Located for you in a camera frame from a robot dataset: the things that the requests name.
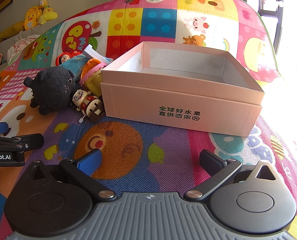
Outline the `yellow dog plush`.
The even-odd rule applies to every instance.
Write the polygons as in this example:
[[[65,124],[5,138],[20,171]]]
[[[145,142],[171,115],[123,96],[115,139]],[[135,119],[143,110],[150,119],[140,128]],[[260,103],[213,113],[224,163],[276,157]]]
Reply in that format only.
[[[47,0],[40,0],[38,9],[41,11],[38,18],[38,24],[40,25],[58,18],[58,14],[49,6]]]

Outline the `red hooded doll keychain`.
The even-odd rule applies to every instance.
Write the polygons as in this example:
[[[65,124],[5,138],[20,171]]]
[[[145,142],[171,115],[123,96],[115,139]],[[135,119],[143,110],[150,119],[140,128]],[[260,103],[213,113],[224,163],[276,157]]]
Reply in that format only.
[[[69,59],[73,58],[74,56],[78,56],[80,55],[81,53],[80,52],[77,52],[77,51],[73,51],[72,53],[69,53],[69,52],[64,52],[62,54],[60,54],[56,60],[55,60],[55,65],[56,66],[59,66],[61,65],[62,63],[64,63],[65,61],[68,61]]]

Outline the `small wooden doll figure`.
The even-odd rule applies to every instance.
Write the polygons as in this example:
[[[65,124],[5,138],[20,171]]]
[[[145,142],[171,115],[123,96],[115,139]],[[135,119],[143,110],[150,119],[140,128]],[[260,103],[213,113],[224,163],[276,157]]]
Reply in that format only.
[[[103,102],[91,92],[78,89],[73,95],[72,101],[76,105],[77,111],[84,115],[79,119],[79,123],[83,122],[85,116],[89,117],[92,122],[98,122],[105,115]]]

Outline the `pink yellow cupcake toy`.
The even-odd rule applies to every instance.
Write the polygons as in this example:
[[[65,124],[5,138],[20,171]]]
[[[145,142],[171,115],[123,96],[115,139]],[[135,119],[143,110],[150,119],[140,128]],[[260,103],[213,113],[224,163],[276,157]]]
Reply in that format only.
[[[100,62],[97,59],[88,60],[84,65],[79,81],[80,86],[98,98],[102,94],[100,86],[100,83],[102,82],[101,72],[106,65],[105,62]]]

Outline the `black plush toy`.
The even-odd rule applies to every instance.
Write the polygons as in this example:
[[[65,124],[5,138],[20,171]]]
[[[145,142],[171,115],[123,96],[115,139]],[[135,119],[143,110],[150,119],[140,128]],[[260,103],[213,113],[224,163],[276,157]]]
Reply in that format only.
[[[23,84],[32,89],[30,107],[39,107],[41,115],[65,109],[77,90],[73,72],[61,66],[43,69],[33,79],[26,77]]]

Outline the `grey sofa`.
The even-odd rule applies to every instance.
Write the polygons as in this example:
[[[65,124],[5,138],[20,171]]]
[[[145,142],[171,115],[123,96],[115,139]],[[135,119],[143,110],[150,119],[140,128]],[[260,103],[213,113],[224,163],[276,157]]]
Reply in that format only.
[[[16,42],[21,40],[22,38],[27,38],[29,35],[34,35],[34,34],[43,34],[53,26],[57,25],[58,23],[61,22],[60,18],[51,20],[46,22],[43,25],[38,25],[36,27],[33,27],[29,30],[26,31],[20,31],[17,35],[3,41],[0,43],[0,53],[3,54],[3,64],[0,65],[0,72],[6,67],[7,65],[7,51],[9,50],[10,47],[12,47]]]

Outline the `white battery charger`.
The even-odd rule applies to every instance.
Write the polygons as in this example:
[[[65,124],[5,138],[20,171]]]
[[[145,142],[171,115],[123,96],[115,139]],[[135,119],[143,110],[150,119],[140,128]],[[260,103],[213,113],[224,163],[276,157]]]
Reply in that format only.
[[[82,53],[89,59],[97,59],[100,62],[108,64],[106,58],[100,55],[97,51],[95,51],[91,44],[89,44]]]

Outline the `yellow long pillow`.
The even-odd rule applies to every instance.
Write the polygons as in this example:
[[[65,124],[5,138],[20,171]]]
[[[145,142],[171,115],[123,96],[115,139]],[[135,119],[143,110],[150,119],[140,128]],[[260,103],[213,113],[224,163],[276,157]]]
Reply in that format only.
[[[24,30],[24,22],[17,22],[12,26],[8,27],[4,31],[0,32],[0,43],[4,40],[7,40],[15,35],[17,35],[20,31]]]

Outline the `white pink crumpled cloth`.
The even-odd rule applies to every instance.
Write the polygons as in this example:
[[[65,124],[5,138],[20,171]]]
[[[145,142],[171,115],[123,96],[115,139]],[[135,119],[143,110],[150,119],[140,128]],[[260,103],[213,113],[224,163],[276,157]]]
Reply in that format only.
[[[21,51],[23,51],[31,42],[35,41],[39,35],[29,35],[26,38],[22,38],[19,41],[17,41],[13,46],[9,48],[7,51],[7,62],[10,63],[17,54],[19,54]]]

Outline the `yellow duck plush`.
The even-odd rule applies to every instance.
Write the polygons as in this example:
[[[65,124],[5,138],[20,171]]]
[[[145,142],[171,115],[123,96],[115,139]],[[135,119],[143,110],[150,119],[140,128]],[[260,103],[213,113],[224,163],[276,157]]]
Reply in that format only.
[[[38,25],[39,17],[41,16],[41,10],[37,6],[31,7],[25,14],[25,20],[23,27],[25,30],[31,29]]]

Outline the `pink cardboard box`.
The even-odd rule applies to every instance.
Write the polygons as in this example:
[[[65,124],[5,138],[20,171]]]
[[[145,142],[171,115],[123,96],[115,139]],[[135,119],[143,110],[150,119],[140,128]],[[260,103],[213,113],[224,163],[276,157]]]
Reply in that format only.
[[[246,137],[264,91],[227,51],[142,42],[102,72],[106,115]]]

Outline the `blue wet wipes packet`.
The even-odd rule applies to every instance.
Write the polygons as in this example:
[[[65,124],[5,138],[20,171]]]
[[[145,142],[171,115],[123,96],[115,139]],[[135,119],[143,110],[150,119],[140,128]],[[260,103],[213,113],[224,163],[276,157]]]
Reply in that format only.
[[[105,67],[107,64],[99,59],[89,59],[83,54],[74,56],[60,64],[61,67],[70,70],[74,74],[74,80],[80,81],[87,72],[95,68],[96,70]]]

